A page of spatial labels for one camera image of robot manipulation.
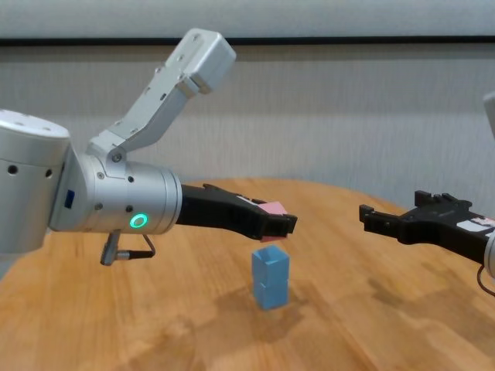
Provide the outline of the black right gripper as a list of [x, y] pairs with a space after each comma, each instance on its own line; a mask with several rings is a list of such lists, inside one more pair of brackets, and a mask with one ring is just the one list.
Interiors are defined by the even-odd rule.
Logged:
[[401, 217], [362, 204], [359, 220], [365, 232], [393, 237], [407, 245], [433, 244], [481, 264], [489, 236], [494, 232], [494, 220], [469, 211], [472, 205], [448, 193], [417, 190], [418, 208]]

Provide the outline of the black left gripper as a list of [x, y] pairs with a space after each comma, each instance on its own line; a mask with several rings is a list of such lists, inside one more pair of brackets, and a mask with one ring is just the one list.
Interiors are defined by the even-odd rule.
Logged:
[[285, 238], [292, 234], [298, 217], [269, 214], [258, 205], [261, 199], [249, 199], [214, 185], [182, 185], [179, 225], [229, 230], [253, 240]]

